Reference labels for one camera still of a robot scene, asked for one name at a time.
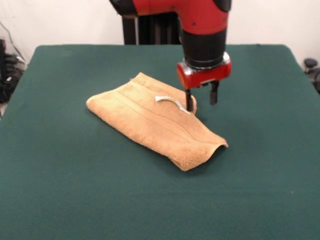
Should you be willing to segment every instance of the tan towel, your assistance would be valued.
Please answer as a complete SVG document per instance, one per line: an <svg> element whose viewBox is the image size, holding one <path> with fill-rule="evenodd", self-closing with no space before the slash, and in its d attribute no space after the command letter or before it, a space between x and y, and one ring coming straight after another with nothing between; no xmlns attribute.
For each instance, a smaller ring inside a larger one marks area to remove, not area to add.
<svg viewBox="0 0 320 240"><path fill-rule="evenodd" d="M156 102L156 96L172 97L185 106L183 91L143 73L117 89L92 96L86 105L119 132L168 157L183 171L206 162L218 147L228 147L193 113L181 111L171 101Z"/></svg>

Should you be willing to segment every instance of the green felt surface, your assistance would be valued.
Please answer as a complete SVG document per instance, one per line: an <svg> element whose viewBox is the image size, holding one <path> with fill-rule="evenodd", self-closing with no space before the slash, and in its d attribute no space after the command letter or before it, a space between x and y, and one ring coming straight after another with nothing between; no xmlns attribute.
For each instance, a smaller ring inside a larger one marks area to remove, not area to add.
<svg viewBox="0 0 320 240"><path fill-rule="evenodd" d="M180 46L39 47L0 122L1 240L317 240L320 102L285 46L228 46L197 116L228 140L182 172L86 109L143 72L180 87Z"/></svg>

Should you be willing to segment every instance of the green table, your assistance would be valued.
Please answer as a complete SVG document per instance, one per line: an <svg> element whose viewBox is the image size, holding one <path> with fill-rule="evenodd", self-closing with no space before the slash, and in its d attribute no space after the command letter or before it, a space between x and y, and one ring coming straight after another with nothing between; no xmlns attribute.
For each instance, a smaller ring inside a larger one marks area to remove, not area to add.
<svg viewBox="0 0 320 240"><path fill-rule="evenodd" d="M230 148L182 172L87 110L143 72L180 88L180 46L41 46L0 122L1 240L318 240L320 103L285 46L229 46L197 116Z"/></svg>

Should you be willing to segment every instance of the folded towel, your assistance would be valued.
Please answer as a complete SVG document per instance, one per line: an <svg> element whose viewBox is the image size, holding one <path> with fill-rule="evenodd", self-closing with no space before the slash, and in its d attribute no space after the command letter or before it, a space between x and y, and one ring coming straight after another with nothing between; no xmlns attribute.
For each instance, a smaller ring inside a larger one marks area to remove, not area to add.
<svg viewBox="0 0 320 240"><path fill-rule="evenodd" d="M92 96L86 105L110 126L168 157L182 171L208 161L220 146L228 147L225 139L197 119L196 107L188 114L172 101L156 102L156 96L174 98L186 107L183 91L143 73L114 90Z"/></svg>

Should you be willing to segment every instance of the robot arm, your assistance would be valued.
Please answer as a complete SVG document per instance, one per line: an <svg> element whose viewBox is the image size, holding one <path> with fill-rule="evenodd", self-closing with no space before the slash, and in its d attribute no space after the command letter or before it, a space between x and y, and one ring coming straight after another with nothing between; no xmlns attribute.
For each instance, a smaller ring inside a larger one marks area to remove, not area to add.
<svg viewBox="0 0 320 240"><path fill-rule="evenodd" d="M217 102L219 80L231 73L226 49L231 0L110 0L122 15L176 12L182 28L184 62L177 74L186 90L188 111L193 110L190 89L212 83L210 102Z"/></svg>

